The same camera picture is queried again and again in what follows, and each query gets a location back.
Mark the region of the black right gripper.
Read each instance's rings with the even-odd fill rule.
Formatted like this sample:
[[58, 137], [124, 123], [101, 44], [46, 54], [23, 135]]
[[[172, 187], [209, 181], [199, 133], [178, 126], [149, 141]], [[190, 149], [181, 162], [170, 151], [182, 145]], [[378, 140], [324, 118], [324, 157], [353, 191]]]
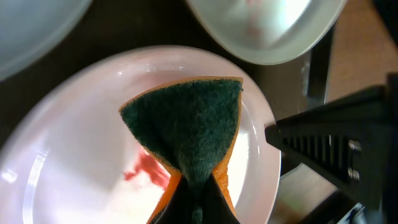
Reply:
[[397, 223], [397, 74], [265, 128], [266, 141]]

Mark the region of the cream plate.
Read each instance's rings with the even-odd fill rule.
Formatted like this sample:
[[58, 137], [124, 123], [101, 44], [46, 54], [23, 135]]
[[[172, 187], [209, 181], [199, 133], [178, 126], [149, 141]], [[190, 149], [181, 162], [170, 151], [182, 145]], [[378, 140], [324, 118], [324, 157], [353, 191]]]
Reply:
[[289, 62], [330, 30], [346, 0], [187, 0], [209, 35], [241, 60]]

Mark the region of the pink plate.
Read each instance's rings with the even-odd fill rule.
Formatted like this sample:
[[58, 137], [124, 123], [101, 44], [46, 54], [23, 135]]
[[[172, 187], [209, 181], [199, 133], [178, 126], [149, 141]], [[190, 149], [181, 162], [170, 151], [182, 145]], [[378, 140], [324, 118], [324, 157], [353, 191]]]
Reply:
[[280, 152], [264, 134], [274, 122], [271, 108], [239, 67], [186, 47], [115, 55], [46, 96], [1, 150], [1, 222], [146, 223], [169, 176], [155, 166], [124, 178], [143, 150], [119, 108], [153, 87], [199, 76], [243, 79], [228, 189], [241, 223], [266, 223], [280, 176]]

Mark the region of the grey plate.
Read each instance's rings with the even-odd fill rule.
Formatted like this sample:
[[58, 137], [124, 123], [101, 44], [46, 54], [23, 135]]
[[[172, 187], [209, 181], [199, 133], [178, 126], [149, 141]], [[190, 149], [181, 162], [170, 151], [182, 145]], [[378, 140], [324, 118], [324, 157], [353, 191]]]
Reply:
[[1, 80], [42, 58], [77, 25], [92, 0], [1, 0]]

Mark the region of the orange green sponge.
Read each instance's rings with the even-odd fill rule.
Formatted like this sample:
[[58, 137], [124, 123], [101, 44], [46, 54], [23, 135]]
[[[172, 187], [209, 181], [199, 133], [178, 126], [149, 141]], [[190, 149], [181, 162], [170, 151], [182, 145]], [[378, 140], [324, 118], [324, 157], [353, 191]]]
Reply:
[[157, 86], [120, 107], [121, 119], [138, 143], [170, 172], [150, 223], [182, 177], [198, 200], [199, 223], [203, 224], [199, 200], [211, 175], [235, 215], [227, 170], [239, 131], [242, 92], [238, 77], [195, 77]]

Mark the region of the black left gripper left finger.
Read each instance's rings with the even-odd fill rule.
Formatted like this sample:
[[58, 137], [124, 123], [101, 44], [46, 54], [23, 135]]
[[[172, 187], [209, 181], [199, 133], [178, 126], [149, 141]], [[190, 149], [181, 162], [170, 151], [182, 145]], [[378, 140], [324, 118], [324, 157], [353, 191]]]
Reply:
[[155, 224], [199, 224], [199, 204], [188, 181], [182, 177], [172, 198]]

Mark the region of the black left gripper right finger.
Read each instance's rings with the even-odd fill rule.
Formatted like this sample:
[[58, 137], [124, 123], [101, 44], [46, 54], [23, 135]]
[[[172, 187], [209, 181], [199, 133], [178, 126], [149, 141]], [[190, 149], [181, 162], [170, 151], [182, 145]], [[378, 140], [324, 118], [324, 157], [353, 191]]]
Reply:
[[203, 224], [239, 224], [212, 175], [204, 185], [199, 202]]

